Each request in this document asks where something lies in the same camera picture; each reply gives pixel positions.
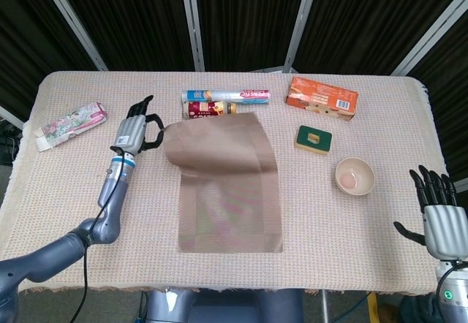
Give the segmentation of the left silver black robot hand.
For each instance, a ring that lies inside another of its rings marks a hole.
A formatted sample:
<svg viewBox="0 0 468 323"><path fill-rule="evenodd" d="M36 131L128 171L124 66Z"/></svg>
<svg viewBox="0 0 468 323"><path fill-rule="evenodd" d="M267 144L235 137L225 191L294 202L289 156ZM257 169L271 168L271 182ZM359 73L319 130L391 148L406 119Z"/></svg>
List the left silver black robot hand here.
<svg viewBox="0 0 468 323"><path fill-rule="evenodd" d="M165 127L162 119L156 114L147 115L147 108L153 95L147 96L143 101L133 104L126 118L121 122L113 145L110 149L116 153L128 153L133 156L142 151L158 148L164 139ZM153 142L146 141L147 124L155 122L159 133Z"/></svg>

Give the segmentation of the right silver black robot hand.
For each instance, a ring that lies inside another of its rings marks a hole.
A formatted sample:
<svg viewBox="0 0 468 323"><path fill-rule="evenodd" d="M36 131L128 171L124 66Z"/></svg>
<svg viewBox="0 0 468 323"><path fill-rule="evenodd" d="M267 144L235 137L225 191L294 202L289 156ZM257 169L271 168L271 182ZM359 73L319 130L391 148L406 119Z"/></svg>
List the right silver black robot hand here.
<svg viewBox="0 0 468 323"><path fill-rule="evenodd" d="M395 221L397 232L426 247L440 261L467 259L467 207L456 197L456 188L446 174L437 174L423 165L409 174L415 184L423 217L423 234L412 232Z"/></svg>

